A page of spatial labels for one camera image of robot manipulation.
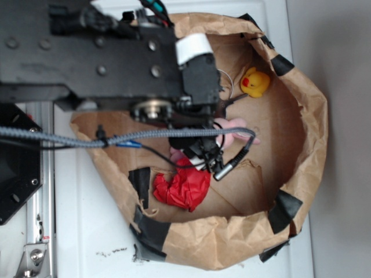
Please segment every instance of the orange beak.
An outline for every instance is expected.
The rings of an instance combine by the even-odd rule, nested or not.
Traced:
[[[249,85],[249,79],[248,78],[244,78],[243,81],[242,81],[242,84],[247,87]]]

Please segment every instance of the white cable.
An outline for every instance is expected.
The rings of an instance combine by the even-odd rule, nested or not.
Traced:
[[[229,74],[227,74],[227,73],[226,73],[225,71],[223,71],[222,69],[218,69],[218,71],[220,71],[220,72],[222,72],[222,73],[224,73],[225,75],[228,76],[228,78],[229,78],[229,80],[230,80],[230,82],[231,82],[231,86],[232,86],[232,88],[231,88],[231,93],[230,93],[230,97],[229,97],[229,98],[232,98],[232,96],[233,96],[233,92],[234,92],[234,85],[233,85],[233,80],[232,80],[232,78],[230,77]]]

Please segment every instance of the black tape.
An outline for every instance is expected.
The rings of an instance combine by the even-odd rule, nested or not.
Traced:
[[[282,243],[282,244],[280,244],[280,245],[278,245],[276,247],[273,247],[273,248],[271,248],[271,249],[269,249],[267,251],[264,251],[263,253],[261,253],[259,255],[260,260],[262,262],[268,261],[273,256],[276,256],[277,253],[278,253],[278,251],[281,250],[284,246],[289,245],[289,242],[290,242],[290,240],[287,240],[284,243]]]
[[[303,202],[282,190],[278,192],[275,202],[275,206],[268,213],[268,219],[276,234],[290,225]]]
[[[133,226],[130,226],[130,230],[136,234]],[[164,262],[166,259],[166,254],[164,252],[158,251],[151,246],[137,241],[137,244],[134,244],[135,247],[135,255],[133,256],[133,260],[136,261],[137,259],[149,260],[149,261],[158,261]]]
[[[247,21],[250,21],[251,23],[253,23],[257,28],[260,29],[260,27],[257,25],[256,21],[251,17],[251,15],[249,15],[248,13],[245,13],[244,15],[240,16],[239,19],[244,19],[244,20],[247,20]],[[274,46],[273,46],[273,43],[267,38],[267,36],[262,36],[261,37],[261,40],[270,48],[270,49],[273,49]]]
[[[137,233],[132,227],[130,228],[137,240],[141,243],[138,247],[145,249],[140,250],[141,256],[147,256],[147,258],[143,259],[164,261],[166,254],[162,252],[162,247],[168,235],[171,223],[158,222],[148,218],[141,212],[140,207],[136,208],[134,222],[138,224],[141,233]]]
[[[151,168],[141,168],[129,172],[129,181],[138,192],[139,200],[144,200],[143,207],[148,208],[148,191],[150,190]]]
[[[285,75],[295,67],[293,63],[280,54],[274,57],[271,62],[277,76]]]

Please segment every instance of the blue connector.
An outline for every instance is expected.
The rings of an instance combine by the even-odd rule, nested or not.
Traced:
[[[156,3],[155,0],[147,0],[147,2],[151,4],[158,12],[163,12],[162,6],[160,6],[159,3]]]
[[[125,141],[125,142],[119,143],[116,146],[117,147],[122,147],[122,148],[136,148],[136,149],[139,149],[139,148],[141,148],[141,143],[130,140],[130,141]]]

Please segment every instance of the cable connector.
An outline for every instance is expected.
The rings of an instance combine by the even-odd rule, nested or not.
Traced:
[[[103,148],[109,147],[108,140],[106,137],[106,131],[103,129],[103,125],[98,125],[97,132],[95,132],[95,136],[98,140],[102,141],[104,143]]]

